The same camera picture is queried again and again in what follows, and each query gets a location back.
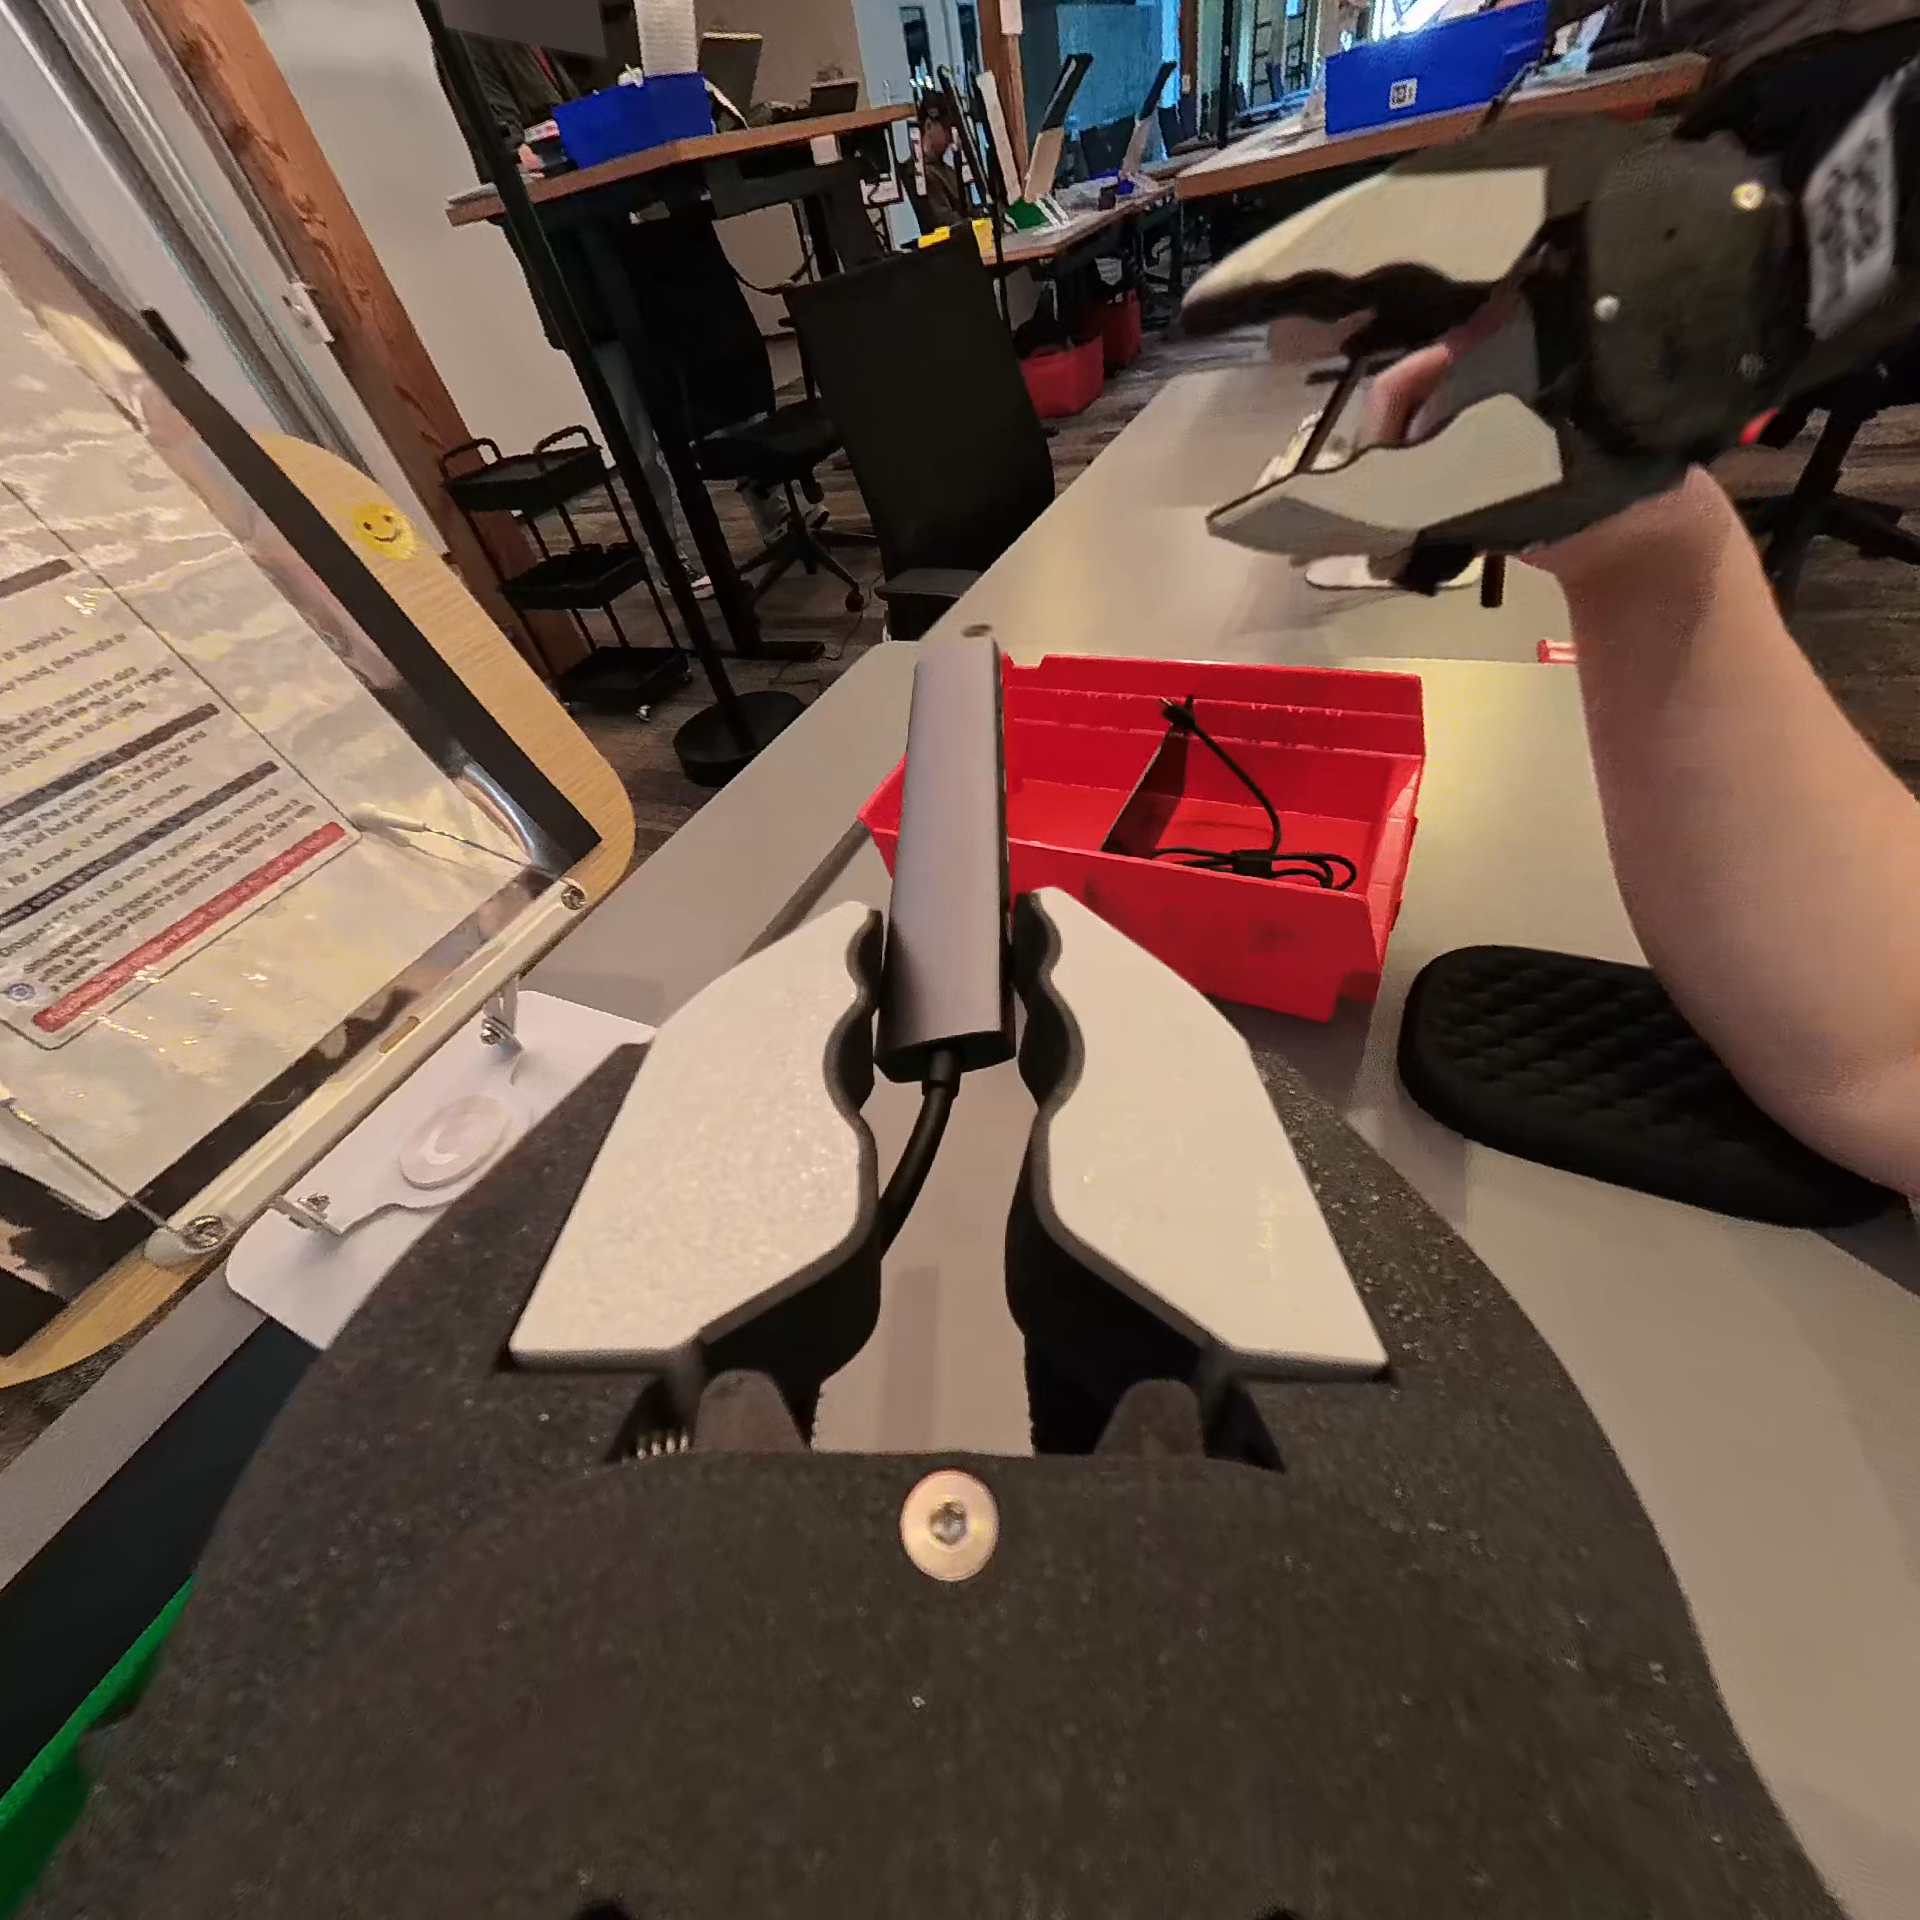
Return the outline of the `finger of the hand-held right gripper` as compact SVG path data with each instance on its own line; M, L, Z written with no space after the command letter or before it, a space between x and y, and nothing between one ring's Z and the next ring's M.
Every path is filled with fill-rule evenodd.
M1362 400L1326 393L1205 514L1207 533L1289 565L1369 560L1399 578L1566 539L1570 455L1554 423L1518 393L1442 402L1451 414L1422 434L1362 441Z
M1545 167L1387 171L1218 261L1182 322L1193 338L1259 329L1271 357L1431 345L1483 306L1550 217Z

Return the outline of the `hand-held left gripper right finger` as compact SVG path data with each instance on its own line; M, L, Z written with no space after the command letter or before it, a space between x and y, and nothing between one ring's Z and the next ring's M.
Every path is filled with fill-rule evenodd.
M1058 887L1015 905L1035 1102L1010 1307L1086 1381L1374 1381L1385 1344L1239 1029Z

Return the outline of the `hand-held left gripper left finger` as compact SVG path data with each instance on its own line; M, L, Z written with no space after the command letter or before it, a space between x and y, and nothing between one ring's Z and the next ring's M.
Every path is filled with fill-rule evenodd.
M517 1365L665 1374L864 1264L880 949L882 914L841 903L656 1031L510 1335Z

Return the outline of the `red divided bin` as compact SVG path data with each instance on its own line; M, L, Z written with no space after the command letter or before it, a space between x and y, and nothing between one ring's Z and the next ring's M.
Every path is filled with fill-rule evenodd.
M1051 887L1218 1001L1326 1022L1374 999L1424 779L1415 674L1001 656L1001 722L1010 930ZM903 766L859 814L891 878Z

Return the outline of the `dark grey usb hub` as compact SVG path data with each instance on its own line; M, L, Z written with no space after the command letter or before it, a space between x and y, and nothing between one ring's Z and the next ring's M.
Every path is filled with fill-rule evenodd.
M917 663L875 1065L923 1083L1013 1054L1001 649L960 633Z

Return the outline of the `person's right forearm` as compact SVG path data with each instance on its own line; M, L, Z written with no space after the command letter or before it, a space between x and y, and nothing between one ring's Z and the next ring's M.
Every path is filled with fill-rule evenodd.
M1616 889L1669 997L1790 1136L1918 1195L1918 805L1762 562L1689 622L1573 635Z

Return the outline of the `person's right hand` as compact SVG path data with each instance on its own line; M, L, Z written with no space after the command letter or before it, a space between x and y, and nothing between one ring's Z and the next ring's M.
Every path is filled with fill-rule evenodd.
M1456 345L1438 343L1381 373L1362 405L1360 441L1431 439L1438 432L1435 395L1456 357ZM1737 594L1728 583L1760 567L1733 498L1701 469L1662 496L1570 537L1525 546L1520 555L1559 585L1573 635L1714 613L1721 599Z

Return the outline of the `wooden standing desk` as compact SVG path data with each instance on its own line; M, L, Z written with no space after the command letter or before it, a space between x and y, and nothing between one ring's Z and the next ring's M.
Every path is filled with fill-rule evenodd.
M1577 80L1527 82L1504 103L1497 123L1520 126L1582 117L1641 121L1696 94L1707 69L1710 62L1703 55L1669 55ZM1177 174L1175 197L1182 203L1214 201L1266 190L1291 178L1351 169L1369 160L1394 160L1465 137L1481 126L1486 114L1488 107L1477 105L1415 114L1344 135L1326 130L1294 139L1280 139L1278 133L1246 135Z
M654 210L688 217L706 208L715 238L720 222L763 208L800 206L807 261L814 279L823 279L889 254L891 245L880 240L869 217L864 187L871 181L887 181L891 194L901 197L896 130L907 126L912 114L907 103L898 103L711 133L585 171L539 178L526 183L526 192L537 219L558 208L590 217L608 213L615 219L626 213L642 219ZM450 208L448 222L455 226L491 222L507 231L494 190ZM695 405L697 425L706 425L713 434L773 414L779 407L777 393L759 393L770 382L773 377L768 384L750 382L741 373L741 379L720 393L720 379L715 379ZM761 635L759 603L752 603L713 512L715 482L704 480L695 455L702 439L688 448L674 437L672 423L672 416L661 421L658 439L679 482L679 501L686 507L681 519L711 581L713 603L727 624L736 656L816 665L825 656L821 642Z

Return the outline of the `large blue bin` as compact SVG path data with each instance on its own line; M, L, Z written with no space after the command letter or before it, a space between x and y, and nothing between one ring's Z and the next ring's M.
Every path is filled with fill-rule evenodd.
M1369 39L1326 66L1326 133L1344 137L1483 107L1525 75L1552 37L1550 2L1474 5L1417 32Z

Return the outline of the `black office chair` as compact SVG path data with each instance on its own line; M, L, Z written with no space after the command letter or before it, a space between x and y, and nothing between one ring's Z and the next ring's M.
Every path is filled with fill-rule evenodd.
M1785 448L1813 416L1824 425L1785 494L1744 496L1737 510L1762 549L1762 567L1778 610L1787 617L1817 539L1851 546L1867 560L1918 565L1918 539L1904 510L1840 491L1840 471L1863 425L1886 409L1918 402L1918 345L1881 352L1847 375L1794 395L1765 423L1744 432L1744 446Z
M869 606L862 581L837 551L875 546L875 535L832 523L821 469L846 448L821 400L793 400L773 414L722 427L702 439L695 453L704 480L734 485L750 503L784 507L782 523L763 537L759 551L736 565L752 603L789 569L802 567L805 574L834 576L846 587L848 613L859 615Z
M912 642L1054 503L1049 441L971 231L784 297Z

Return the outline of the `white board base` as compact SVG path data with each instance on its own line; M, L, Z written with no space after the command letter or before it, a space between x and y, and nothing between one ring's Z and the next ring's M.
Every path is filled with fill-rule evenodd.
M443 1214L613 1051L654 1029L519 992L475 1015L313 1166L224 1262L229 1291L322 1351Z

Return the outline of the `printed protocol sheet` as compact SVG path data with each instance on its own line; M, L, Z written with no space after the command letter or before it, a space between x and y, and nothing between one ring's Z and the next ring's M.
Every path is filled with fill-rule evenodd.
M251 473L263 464L272 478ZM393 606L402 638L425 651L425 663L409 663L400 674L430 711L471 745L480 722L494 722L517 754L585 818L594 843L581 855L567 855L560 878L503 933L425 992L370 1049L341 1063L315 1095L187 1207L187 1221L215 1216L219 1239L167 1259L133 1250L16 1353L2 1358L5 1390L66 1374L165 1312L229 1255L240 1232L272 1202L290 1198L299 1177L480 1017L485 1006L553 953L613 894L635 848L633 805L622 782L457 574L425 551L389 562L357 549L350 537L352 510L391 503L373 478L329 450L283 434L242 432L240 453L231 455L229 466L247 475L258 510L277 521L290 512L286 501L299 498L297 530L288 539L313 569L320 558L343 553L352 571L366 574Z

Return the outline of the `black rolling cart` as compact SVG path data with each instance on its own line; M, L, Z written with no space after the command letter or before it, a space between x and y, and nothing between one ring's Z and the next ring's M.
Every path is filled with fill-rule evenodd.
M587 427L523 453L469 439L441 453L439 475L471 530L482 517L505 517L530 539L535 558L496 581L521 619L562 617L578 633L571 663L544 665L567 711L642 718L688 683L690 654Z

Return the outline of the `clear framed instruction board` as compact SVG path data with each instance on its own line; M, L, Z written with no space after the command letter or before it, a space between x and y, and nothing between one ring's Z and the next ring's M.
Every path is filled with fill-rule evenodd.
M594 843L249 432L5 206L5 1289L73 1305Z

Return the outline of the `small blue bin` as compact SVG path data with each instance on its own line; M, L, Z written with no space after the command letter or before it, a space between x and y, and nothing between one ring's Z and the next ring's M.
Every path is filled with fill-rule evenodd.
M699 71L617 82L553 107L567 162L592 169L713 133L713 110Z

